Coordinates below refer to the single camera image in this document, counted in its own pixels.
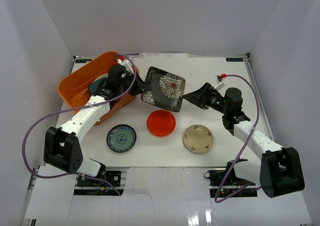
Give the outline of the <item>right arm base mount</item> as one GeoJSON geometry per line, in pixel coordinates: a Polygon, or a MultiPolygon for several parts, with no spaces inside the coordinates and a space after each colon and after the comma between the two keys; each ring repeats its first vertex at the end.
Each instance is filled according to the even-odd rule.
{"type": "Polygon", "coordinates": [[[218,190],[220,183],[222,182],[225,174],[227,173],[232,163],[233,161],[229,161],[226,164],[226,167],[213,168],[211,170],[208,170],[203,175],[205,179],[209,180],[210,197],[214,198],[216,193],[219,192],[218,198],[225,198],[228,195],[236,192],[237,190],[244,188],[247,184],[248,184],[248,187],[243,189],[241,192],[233,195],[232,197],[257,197],[258,192],[257,192],[256,184],[237,177],[234,169],[228,175],[222,188],[218,190]]]}

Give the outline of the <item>teal square plate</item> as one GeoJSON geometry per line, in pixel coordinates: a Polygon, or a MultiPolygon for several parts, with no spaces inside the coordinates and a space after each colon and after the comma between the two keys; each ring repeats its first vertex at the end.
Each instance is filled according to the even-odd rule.
{"type": "Polygon", "coordinates": [[[102,82],[100,83],[91,83],[88,86],[88,91],[90,92],[91,95],[93,95],[104,83],[105,83],[106,79],[104,79],[102,82]]]}

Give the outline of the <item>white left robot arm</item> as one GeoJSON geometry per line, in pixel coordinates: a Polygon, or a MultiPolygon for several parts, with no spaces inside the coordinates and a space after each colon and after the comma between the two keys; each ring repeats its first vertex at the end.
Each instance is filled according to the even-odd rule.
{"type": "Polygon", "coordinates": [[[136,66],[111,66],[108,76],[96,81],[88,102],[60,127],[51,127],[45,134],[45,163],[68,174],[83,174],[94,185],[101,185],[106,179],[105,165],[85,158],[81,141],[100,119],[111,111],[111,104],[118,104],[124,95],[136,96],[148,86],[140,78],[136,66]]]}

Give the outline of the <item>white round plate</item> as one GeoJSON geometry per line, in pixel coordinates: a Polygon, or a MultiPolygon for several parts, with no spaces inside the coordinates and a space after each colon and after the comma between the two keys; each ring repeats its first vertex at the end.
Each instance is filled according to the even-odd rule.
{"type": "Polygon", "coordinates": [[[98,76],[97,78],[95,78],[95,80],[93,81],[94,83],[100,83],[102,82],[104,79],[106,79],[108,77],[108,73],[106,74],[102,74],[100,76],[98,76]]]}

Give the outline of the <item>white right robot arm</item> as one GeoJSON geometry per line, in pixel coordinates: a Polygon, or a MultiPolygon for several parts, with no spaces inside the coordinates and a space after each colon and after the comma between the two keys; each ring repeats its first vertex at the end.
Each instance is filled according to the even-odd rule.
{"type": "Polygon", "coordinates": [[[238,185],[243,179],[261,186],[270,198],[302,191],[305,181],[299,153],[292,147],[283,147],[260,131],[242,111],[242,92],[228,88],[221,95],[211,84],[205,83],[200,89],[183,95],[183,99],[204,110],[212,108],[222,113],[222,123],[232,136],[244,142],[260,159],[258,171],[253,166],[245,170],[232,168],[226,174],[231,185],[238,185]]]}

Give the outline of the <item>orange round plate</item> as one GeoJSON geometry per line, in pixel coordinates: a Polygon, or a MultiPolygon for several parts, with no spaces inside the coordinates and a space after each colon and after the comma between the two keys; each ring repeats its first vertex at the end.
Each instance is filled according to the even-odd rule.
{"type": "Polygon", "coordinates": [[[146,126],[152,135],[165,137],[175,130],[176,119],[169,111],[156,110],[148,116],[146,126]]]}

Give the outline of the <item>beige patterned round plate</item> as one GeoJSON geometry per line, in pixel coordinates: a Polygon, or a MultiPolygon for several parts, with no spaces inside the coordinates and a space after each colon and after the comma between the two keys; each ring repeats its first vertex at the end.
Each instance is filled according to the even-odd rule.
{"type": "Polygon", "coordinates": [[[183,143],[185,147],[197,154],[209,152],[214,145],[213,133],[203,125],[189,126],[183,133],[183,143]]]}

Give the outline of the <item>blue white patterned plate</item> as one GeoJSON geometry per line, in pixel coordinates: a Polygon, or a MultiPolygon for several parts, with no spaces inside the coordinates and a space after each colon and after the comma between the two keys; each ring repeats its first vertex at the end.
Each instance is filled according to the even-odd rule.
{"type": "Polygon", "coordinates": [[[133,148],[137,140],[136,131],[129,125],[119,124],[107,134],[106,143],[116,153],[124,153],[133,148]]]}

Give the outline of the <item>orange plastic bin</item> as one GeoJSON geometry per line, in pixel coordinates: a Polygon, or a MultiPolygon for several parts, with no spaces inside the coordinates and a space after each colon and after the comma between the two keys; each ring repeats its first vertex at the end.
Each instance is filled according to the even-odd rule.
{"type": "MultiPolygon", "coordinates": [[[[77,63],[79,60],[85,60],[86,58],[76,58],[73,66],[73,72],[64,78],[58,85],[57,91],[64,103],[69,108],[75,108],[84,106],[91,97],[91,92],[94,89],[90,86],[94,81],[97,81],[98,77],[107,74],[112,65],[116,65],[115,54],[119,52],[110,51],[98,56],[97,58],[91,60],[90,62],[83,64],[77,63]]],[[[131,96],[130,94],[124,95],[117,103],[111,102],[110,111],[102,116],[95,126],[98,126],[105,122],[107,119],[113,116],[116,111],[130,103],[136,96],[131,96]]],[[[67,120],[71,119],[79,109],[73,112],[66,112],[60,114],[56,127],[61,126],[66,123],[67,120]]]]}

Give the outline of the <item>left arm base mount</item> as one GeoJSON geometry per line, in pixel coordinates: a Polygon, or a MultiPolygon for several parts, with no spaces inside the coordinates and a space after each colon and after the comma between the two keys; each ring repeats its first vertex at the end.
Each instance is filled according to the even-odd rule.
{"type": "Polygon", "coordinates": [[[100,180],[93,180],[79,175],[75,181],[74,195],[80,196],[121,196],[126,184],[127,170],[109,168],[100,175],[100,180]]]}

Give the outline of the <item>black floral square plate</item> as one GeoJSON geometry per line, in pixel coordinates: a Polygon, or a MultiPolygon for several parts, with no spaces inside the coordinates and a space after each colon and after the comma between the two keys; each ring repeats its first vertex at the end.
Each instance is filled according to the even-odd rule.
{"type": "Polygon", "coordinates": [[[186,80],[165,70],[150,67],[144,82],[149,90],[141,93],[141,100],[171,112],[179,112],[182,96],[185,93],[186,80]]]}

